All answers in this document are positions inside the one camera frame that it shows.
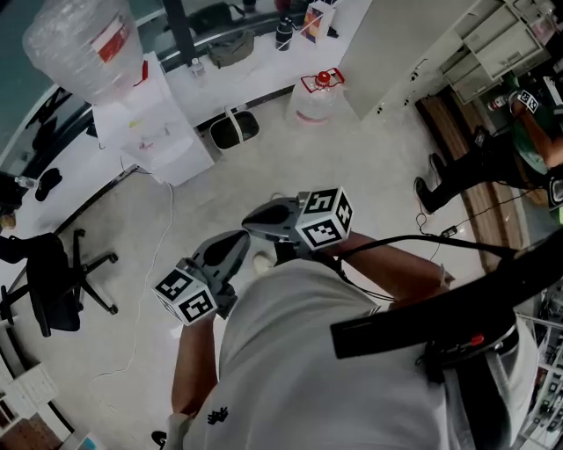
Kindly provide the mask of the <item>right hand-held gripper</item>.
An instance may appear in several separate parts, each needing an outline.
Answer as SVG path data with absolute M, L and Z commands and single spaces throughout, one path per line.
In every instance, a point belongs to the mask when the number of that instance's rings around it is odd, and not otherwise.
M 280 197 L 254 209 L 241 225 L 268 241 L 292 241 L 320 250 L 348 239 L 354 209 L 342 186 Z

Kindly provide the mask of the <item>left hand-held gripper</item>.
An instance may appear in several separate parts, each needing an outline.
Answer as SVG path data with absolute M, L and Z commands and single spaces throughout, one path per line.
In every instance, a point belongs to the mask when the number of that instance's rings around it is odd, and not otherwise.
M 250 243 L 250 235 L 242 229 L 209 238 L 193 259 L 182 258 L 152 288 L 153 294 L 184 325 L 194 325 L 213 314 L 226 319 L 238 299 L 228 281 L 238 273 Z

